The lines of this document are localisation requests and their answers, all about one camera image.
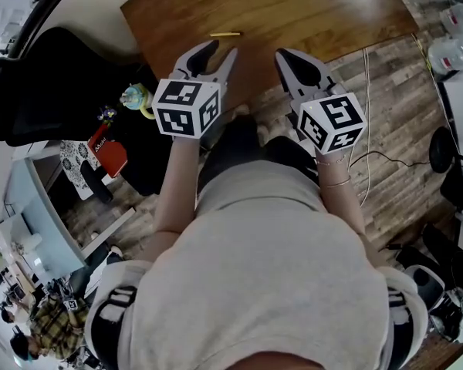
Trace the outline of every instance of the shoe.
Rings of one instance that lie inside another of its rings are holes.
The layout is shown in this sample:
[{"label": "shoe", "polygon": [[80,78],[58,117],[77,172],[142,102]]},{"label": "shoe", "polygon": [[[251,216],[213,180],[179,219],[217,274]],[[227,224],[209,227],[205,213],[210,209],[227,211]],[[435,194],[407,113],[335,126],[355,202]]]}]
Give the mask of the shoe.
[{"label": "shoe", "polygon": [[116,245],[112,245],[110,248],[110,252],[113,252],[114,254],[120,256],[123,258],[123,252],[121,249],[119,249]]}]

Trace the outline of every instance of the black cable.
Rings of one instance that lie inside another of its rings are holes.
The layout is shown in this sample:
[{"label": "black cable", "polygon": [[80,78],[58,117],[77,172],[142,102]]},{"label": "black cable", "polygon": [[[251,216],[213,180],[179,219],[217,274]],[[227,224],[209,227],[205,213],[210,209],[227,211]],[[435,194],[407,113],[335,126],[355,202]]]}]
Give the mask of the black cable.
[{"label": "black cable", "polygon": [[406,163],[404,162],[403,160],[399,160],[399,159],[391,159],[390,157],[384,155],[382,152],[379,152],[379,151],[370,151],[369,153],[365,153],[364,155],[362,155],[361,157],[359,157],[358,159],[356,159],[352,164],[350,164],[350,169],[351,167],[356,163],[356,162],[359,162],[360,160],[362,160],[364,157],[366,156],[369,156],[370,154],[372,153],[377,153],[381,156],[384,156],[386,159],[388,159],[390,162],[398,162],[398,163],[402,163],[404,164],[406,167],[414,167],[414,166],[418,166],[419,164],[430,164],[431,162],[414,162],[414,163]]},{"label": "black cable", "polygon": [[15,215],[14,206],[13,206],[12,204],[8,204],[8,203],[6,203],[5,201],[3,202],[3,204],[5,205],[5,208],[6,208],[7,206],[9,206],[10,208],[12,208],[12,212],[13,212],[14,215]]},{"label": "black cable", "polygon": [[10,218],[10,213],[7,210],[7,204],[5,204],[5,201],[3,202],[3,207],[5,207],[5,211],[7,211],[7,215]]}]

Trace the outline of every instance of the beige shirt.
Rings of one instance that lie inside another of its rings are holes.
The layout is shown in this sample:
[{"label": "beige shirt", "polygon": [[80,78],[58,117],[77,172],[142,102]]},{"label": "beige shirt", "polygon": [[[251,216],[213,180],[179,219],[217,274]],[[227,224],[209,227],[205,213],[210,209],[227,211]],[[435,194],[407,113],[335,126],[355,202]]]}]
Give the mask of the beige shirt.
[{"label": "beige shirt", "polygon": [[[413,281],[390,273],[420,305]],[[326,213],[309,179],[270,162],[211,181],[198,217],[154,264],[108,266],[92,312],[124,284],[138,291],[123,319],[121,369],[225,370],[278,351],[373,370],[388,332],[387,279],[359,237]]]}]

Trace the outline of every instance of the black chair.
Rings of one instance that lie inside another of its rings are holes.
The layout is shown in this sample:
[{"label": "black chair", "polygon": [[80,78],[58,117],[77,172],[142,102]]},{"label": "black chair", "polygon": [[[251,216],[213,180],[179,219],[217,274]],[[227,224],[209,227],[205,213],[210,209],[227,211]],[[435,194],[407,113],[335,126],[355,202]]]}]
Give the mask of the black chair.
[{"label": "black chair", "polygon": [[[151,92],[157,88],[149,66],[114,65],[68,30],[49,29],[24,57],[0,58],[0,141],[10,146],[87,141],[100,127],[100,110],[115,106],[138,82]],[[155,121],[129,109],[120,111],[111,130],[127,151],[122,177],[144,196],[159,193],[171,138],[160,135]]]}]

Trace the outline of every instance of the plastic bottle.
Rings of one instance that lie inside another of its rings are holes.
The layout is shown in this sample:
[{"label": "plastic bottle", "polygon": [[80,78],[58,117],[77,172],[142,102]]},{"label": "plastic bottle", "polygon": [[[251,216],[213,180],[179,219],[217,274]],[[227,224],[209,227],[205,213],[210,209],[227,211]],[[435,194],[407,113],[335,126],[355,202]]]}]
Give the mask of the plastic bottle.
[{"label": "plastic bottle", "polygon": [[458,3],[445,9],[440,14],[442,24],[449,34],[455,36],[463,34],[463,4]]},{"label": "plastic bottle", "polygon": [[434,71],[439,74],[463,70],[463,35],[434,40],[428,50],[428,58]]}]

